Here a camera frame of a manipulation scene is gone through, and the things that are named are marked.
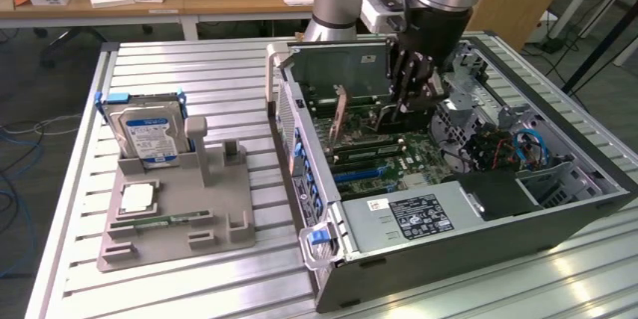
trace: metal frame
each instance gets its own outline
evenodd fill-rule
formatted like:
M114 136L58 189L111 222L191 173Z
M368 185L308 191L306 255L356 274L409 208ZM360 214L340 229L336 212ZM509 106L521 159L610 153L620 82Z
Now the metal frame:
M638 157L516 51L468 33L506 62L589 141L638 180ZM191 115L207 116L209 146L241 137L249 149L258 245L131 270L95 265L118 146L89 101L47 240L29 318L421 318L638 316L638 202L598 220L552 251L320 315L270 139L265 102L266 45L294 38L122 44L101 54L91 91L155 92L182 86ZM490 85L510 104L526 103L498 73Z
M572 3L569 4L568 9L565 10L565 13L562 14L561 18L558 18L557 24L552 28L552 32L549 35L550 39L556 39L558 35L561 35L562 29L568 26L569 21L572 20L572 17L574 16L578 8L581 7L582 3L585 0L573 0ZM584 27L584 30L578 33L578 37L586 38L589 36L589 33L592 32L594 26L597 26L598 22L601 21L604 15L608 13L608 10L610 8L610 4L616 0L605 0L602 4L598 6L597 12L590 16L588 24ZM638 39L635 41L635 43L627 48L624 53L618 56L618 58L614 61L614 64L617 66L623 66L625 61L628 60L629 56L632 56L632 53L637 50L638 47Z
M199 22L242 22L250 20L287 20L310 19L309 11L281 13L235 13L235 14L166 14L174 10L166 10L149 16L103 16L86 18L5 18L0 19L0 28L57 28L74 26L106 26L135 24L182 24L185 40L198 40Z

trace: ventilation grille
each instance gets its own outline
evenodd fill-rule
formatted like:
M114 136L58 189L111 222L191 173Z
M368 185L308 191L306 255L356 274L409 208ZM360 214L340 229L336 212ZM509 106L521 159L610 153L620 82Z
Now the ventilation grille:
M293 153L295 138L295 118L293 115L293 108L290 107L289 97L286 96L286 91L279 92L278 104L278 120L279 128L282 130L282 139L286 142L286 148L289 150L289 153Z
M317 258L328 258L333 255L333 246L330 243L324 243L316 246L316 256ZM318 275L318 281L320 281L320 286L324 287L324 284L326 283L326 280L329 280L329 275L330 275L332 268L322 268L321 270L317 271Z
M445 128L448 130L446 131L448 138L457 140L461 146L465 145L468 141L465 130L452 125L450 115L448 114L446 111L440 111L440 118L444 121Z

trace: floor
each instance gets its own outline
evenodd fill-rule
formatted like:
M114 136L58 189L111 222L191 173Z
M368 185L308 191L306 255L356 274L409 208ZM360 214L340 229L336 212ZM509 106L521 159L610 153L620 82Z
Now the floor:
M574 17L576 20L598 1L586 0ZM561 13L569 2L570 0L556 0L552 4L553 12ZM590 38L578 42L580 51L568 53L558 67L564 76L569 77L573 74L624 13L620 8L612 9ZM103 27L101 32L111 41L119 42L182 40L182 30L178 25L154 25L154 29L155 32L150 35L143 34L142 27L135 25ZM293 35L295 31L301 31L298 22L277 24L278 36ZM62 29L50 29L50 37L38 39L30 29L23 29L10 42L0 45L0 69L3 70L0 124L25 120L46 120L61 115L77 114L85 106L101 46L90 36L82 36L65 47L57 56L57 67L43 69L38 66L38 57L34 56L34 53L61 32ZM13 35L14 30L6 30L6 33ZM604 64L610 56L623 50L637 33L638 24L635 23L610 49L609 54L601 59L600 64ZM259 27L258 24L249 22L210 24L203 26L203 35L210 38L257 37ZM534 54L540 53L533 46L528 46L526 51ZM562 52L544 56L549 61L556 62L561 55ZM550 70L552 66L541 56L526 56L526 58L542 72ZM561 83L557 73L553 73L550 78L557 84ZM638 113L637 80L638 54L631 58L624 68L610 65L578 93L594 117L635 150L638 150L638 131L633 115ZM78 122L78 119L61 121L51 125L47 131L65 131L78 126ZM11 127L15 131L26 128L29 127ZM23 134L17 139L37 141L38 135ZM74 140L75 134L46 136L42 141L45 151L42 160L14 180L21 196L31 210L37 250L26 257L13 275L0 279L0 293L3 293L0 296L0 318L22 318L25 315ZM29 146L0 141L0 164L14 161L29 148ZM0 207L5 206L2 201L5 198L0 197ZM11 211L0 212L0 228L7 223L10 215ZM22 260L23 253L30 249L29 234L25 217L19 216L10 229L0 234L2 271Z

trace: desk leg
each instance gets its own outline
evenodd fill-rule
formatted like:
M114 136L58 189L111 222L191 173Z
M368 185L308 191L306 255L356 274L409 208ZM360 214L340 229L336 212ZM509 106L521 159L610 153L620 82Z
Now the desk leg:
M589 36L589 33L594 29L594 26L597 26L598 22L601 21L601 18L605 16L605 13L608 13L609 8L612 7L612 3L616 0L605 0L601 6L598 7L597 12L594 15L592 15L592 18L588 21L588 25L584 27L584 30L578 36L582 38L586 38Z
M568 25L568 22L572 19L572 17L574 16L574 14L576 14L578 8L581 7L584 1L585 0L573 0L572 3L569 4L568 9L565 10L565 13L561 16L561 19L558 19L558 22L557 22L556 26L552 28L550 39L556 39L558 37L558 35L561 35L561 31L565 28L565 26Z
M628 61L629 57L632 56L635 52L637 52L637 50L638 50L638 37L633 41L633 43L629 44L629 46L625 48L621 55L618 55L618 58L614 60L614 65L624 66L625 61Z
M179 22L182 22L183 39L199 40L199 36L198 36L199 17L197 15L182 15L179 17Z

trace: motherboard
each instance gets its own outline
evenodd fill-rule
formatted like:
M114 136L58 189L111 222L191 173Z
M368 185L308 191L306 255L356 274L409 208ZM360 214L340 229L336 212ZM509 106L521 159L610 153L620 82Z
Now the motherboard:
M348 108L336 140L330 137L336 119L322 114L314 117L342 200L436 185L454 172L428 132L374 132L369 125L369 113L374 111L374 105Z

